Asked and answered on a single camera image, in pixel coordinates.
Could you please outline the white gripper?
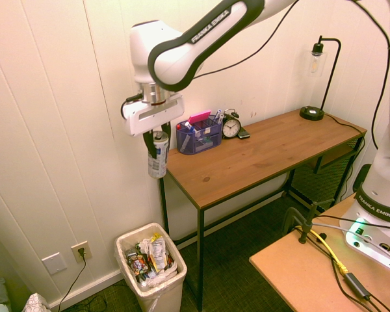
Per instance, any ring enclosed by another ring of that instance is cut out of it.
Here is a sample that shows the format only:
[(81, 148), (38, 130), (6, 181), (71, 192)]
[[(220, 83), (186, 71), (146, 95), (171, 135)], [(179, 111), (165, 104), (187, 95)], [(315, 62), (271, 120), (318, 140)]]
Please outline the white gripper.
[(144, 143), (151, 158), (157, 158), (157, 148), (153, 140), (153, 129), (161, 126), (171, 139), (170, 121), (183, 115), (185, 105), (181, 94), (173, 94), (163, 104), (152, 105), (134, 101), (122, 105), (125, 132), (132, 137), (143, 134)]

